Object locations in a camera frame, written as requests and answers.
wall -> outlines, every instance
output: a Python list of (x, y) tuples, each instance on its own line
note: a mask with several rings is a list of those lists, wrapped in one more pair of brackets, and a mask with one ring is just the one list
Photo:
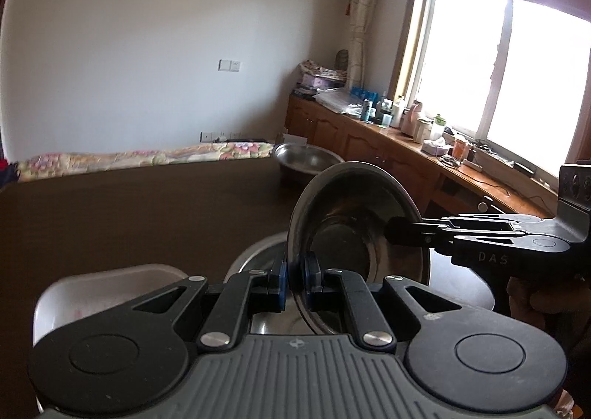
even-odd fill
[[(333, 64), (347, 0), (7, 0), (7, 156), (273, 138), (297, 64)], [(218, 72), (220, 59), (242, 62)]]
[(377, 0), (369, 27), (365, 88), (387, 91), (403, 28), (407, 0)]

floral bedding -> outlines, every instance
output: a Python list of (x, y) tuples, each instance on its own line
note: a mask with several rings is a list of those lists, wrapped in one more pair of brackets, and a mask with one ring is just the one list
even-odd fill
[(213, 142), (168, 151), (133, 151), (114, 154), (41, 154), (17, 163), (19, 182), (62, 175), (184, 162), (222, 161), (269, 157), (267, 142)]

dark brown table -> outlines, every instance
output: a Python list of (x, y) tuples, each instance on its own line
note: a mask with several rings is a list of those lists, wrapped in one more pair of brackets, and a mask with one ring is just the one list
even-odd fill
[(0, 417), (37, 414), (27, 374), (33, 312), (58, 279), (170, 264), (221, 282), (285, 231), (302, 188), (273, 159), (155, 166), (13, 184), (0, 193)]

crosshair logo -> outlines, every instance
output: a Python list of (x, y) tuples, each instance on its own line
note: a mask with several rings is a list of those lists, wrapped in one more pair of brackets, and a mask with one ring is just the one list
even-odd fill
[(294, 347), (294, 348), (296, 348), (296, 349), (299, 349), (299, 348), (301, 348), (301, 347), (304, 347), (304, 346), (305, 346), (305, 342), (304, 342), (304, 341), (302, 341), (302, 339), (300, 339), (299, 337), (298, 337), (298, 338), (296, 338), (296, 339), (292, 339), (292, 340), (289, 342), (289, 344), (290, 344), (290, 346), (291, 346), (291, 347)]

light switch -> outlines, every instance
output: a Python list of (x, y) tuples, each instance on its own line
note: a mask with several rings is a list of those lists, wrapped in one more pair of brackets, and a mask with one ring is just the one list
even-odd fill
[(218, 71), (229, 71), (231, 65), (232, 65), (232, 61), (229, 61), (227, 59), (220, 59)]

